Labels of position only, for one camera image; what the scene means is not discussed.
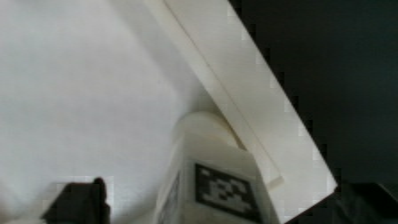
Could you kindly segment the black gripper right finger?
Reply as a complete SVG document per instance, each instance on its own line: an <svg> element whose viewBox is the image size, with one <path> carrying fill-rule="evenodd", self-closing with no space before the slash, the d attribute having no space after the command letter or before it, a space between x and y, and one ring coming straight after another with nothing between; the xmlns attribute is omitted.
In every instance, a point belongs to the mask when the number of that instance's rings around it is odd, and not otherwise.
<svg viewBox="0 0 398 224"><path fill-rule="evenodd" d="M286 224L398 224L398 183L343 183Z"/></svg>

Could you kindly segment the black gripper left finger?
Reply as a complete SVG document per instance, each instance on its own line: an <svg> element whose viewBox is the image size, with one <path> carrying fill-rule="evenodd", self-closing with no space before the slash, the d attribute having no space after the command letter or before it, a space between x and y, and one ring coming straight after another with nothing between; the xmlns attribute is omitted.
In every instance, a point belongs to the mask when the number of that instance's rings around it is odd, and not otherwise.
<svg viewBox="0 0 398 224"><path fill-rule="evenodd" d="M111 224L107 185L102 178L91 183L71 182L41 216L47 224Z"/></svg>

